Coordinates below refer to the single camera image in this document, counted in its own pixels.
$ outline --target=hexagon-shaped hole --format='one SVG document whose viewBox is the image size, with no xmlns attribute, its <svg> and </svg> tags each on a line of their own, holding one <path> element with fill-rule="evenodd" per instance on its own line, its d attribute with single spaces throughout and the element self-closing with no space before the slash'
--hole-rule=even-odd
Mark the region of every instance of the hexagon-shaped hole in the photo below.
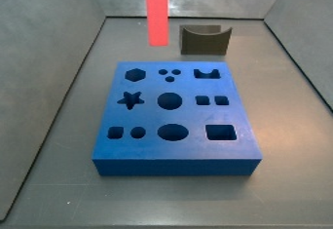
<svg viewBox="0 0 333 229">
<path fill-rule="evenodd" d="M 131 82 L 138 82 L 146 78 L 146 71 L 142 69 L 131 69 L 126 71 L 124 78 Z"/>
</svg>

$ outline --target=blue foam block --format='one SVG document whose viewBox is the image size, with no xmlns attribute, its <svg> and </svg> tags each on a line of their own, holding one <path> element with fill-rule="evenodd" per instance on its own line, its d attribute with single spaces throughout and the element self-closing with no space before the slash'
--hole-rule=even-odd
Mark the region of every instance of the blue foam block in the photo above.
<svg viewBox="0 0 333 229">
<path fill-rule="evenodd" d="M 249 175 L 261 160 L 226 63 L 119 63 L 92 153 L 100 175 Z"/>
</svg>

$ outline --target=rounded rectangle hole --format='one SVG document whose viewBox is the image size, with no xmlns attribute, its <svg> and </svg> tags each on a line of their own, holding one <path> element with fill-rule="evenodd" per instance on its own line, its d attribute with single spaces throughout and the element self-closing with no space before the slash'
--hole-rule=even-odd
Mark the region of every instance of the rounded rectangle hole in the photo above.
<svg viewBox="0 0 333 229">
<path fill-rule="evenodd" d="M 228 99 L 224 95 L 216 95 L 214 97 L 215 105 L 228 105 Z"/>
<path fill-rule="evenodd" d="M 210 98 L 206 95 L 196 95 L 195 96 L 196 104 L 198 105 L 210 105 Z"/>
<path fill-rule="evenodd" d="M 108 139 L 120 139 L 123 135 L 123 127 L 109 127 Z"/>
<path fill-rule="evenodd" d="M 235 140 L 237 135 L 231 125 L 206 125 L 208 140 Z"/>
</svg>

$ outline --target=gray floor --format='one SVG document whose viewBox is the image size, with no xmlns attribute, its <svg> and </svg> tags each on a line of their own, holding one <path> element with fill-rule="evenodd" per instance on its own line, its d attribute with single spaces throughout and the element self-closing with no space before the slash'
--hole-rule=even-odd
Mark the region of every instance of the gray floor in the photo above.
<svg viewBox="0 0 333 229">
<path fill-rule="evenodd" d="M 180 24 L 233 26 L 226 57 L 182 56 Z M 144 19 L 108 19 L 5 225 L 330 225 L 333 119 L 261 21 L 171 19 L 147 46 Z M 91 163 L 120 60 L 226 60 L 263 160 L 250 177 L 100 177 Z"/>
</svg>

